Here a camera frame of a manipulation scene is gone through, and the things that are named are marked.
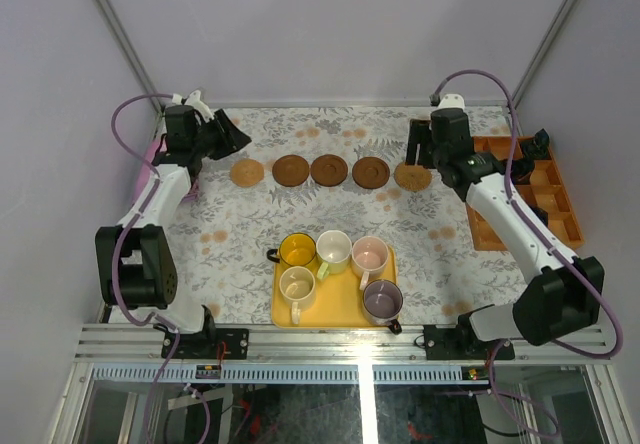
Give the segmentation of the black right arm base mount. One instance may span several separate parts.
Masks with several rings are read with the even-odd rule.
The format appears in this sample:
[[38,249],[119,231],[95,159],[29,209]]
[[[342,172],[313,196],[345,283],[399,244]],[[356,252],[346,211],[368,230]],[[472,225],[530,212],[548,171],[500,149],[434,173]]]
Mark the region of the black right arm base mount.
[[459,325],[424,325],[423,337],[426,358],[431,361],[487,361],[498,343],[480,341],[472,336],[470,328]]

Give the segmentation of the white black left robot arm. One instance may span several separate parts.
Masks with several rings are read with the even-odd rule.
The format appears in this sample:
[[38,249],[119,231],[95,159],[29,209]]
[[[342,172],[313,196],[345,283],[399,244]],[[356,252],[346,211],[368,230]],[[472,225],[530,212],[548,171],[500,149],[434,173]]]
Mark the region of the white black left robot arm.
[[162,144],[142,164],[147,182],[133,207],[95,236],[103,300],[119,307],[134,325],[156,321],[185,334],[184,346],[197,358],[212,356],[218,333],[209,311],[178,288],[178,272],[165,233],[184,198],[196,186],[204,159],[220,160],[251,139],[222,109],[185,101],[164,112]]

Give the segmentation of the woven rattan coaster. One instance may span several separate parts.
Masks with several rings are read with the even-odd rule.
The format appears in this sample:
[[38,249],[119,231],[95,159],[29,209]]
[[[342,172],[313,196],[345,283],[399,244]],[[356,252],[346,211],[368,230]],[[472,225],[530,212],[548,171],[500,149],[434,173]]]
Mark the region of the woven rattan coaster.
[[230,170],[230,179],[238,187],[252,187],[264,179],[264,167],[254,159],[239,160]]
[[432,174],[429,169],[420,165],[400,163],[394,170],[394,179],[400,188],[410,192],[420,192],[429,187]]

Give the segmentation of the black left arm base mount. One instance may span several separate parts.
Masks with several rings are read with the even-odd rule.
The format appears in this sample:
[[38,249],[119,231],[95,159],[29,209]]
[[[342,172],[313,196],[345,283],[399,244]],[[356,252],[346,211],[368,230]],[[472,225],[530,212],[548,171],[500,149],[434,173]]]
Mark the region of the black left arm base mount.
[[203,329],[192,334],[180,334],[172,359],[183,360],[246,360],[249,348],[247,328],[220,328],[208,309]]

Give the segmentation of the pink ceramic mug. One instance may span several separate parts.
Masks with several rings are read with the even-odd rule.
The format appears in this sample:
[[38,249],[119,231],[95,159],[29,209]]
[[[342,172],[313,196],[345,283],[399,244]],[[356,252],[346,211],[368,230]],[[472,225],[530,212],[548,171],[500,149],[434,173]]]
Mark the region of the pink ceramic mug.
[[353,244],[351,269],[359,279],[360,290],[382,275],[389,255],[387,244],[379,237],[365,236]]

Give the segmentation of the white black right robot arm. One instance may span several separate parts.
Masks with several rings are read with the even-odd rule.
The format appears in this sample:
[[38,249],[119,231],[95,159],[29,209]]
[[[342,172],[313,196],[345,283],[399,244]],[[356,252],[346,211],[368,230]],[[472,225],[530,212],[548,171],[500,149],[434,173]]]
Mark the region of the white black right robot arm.
[[478,358],[492,341],[523,339],[540,346],[596,323],[604,268],[565,246],[513,188],[505,163],[478,152],[461,108],[438,108],[409,124],[406,164],[439,172],[512,254],[527,286],[512,304],[468,313],[456,333],[458,351]]

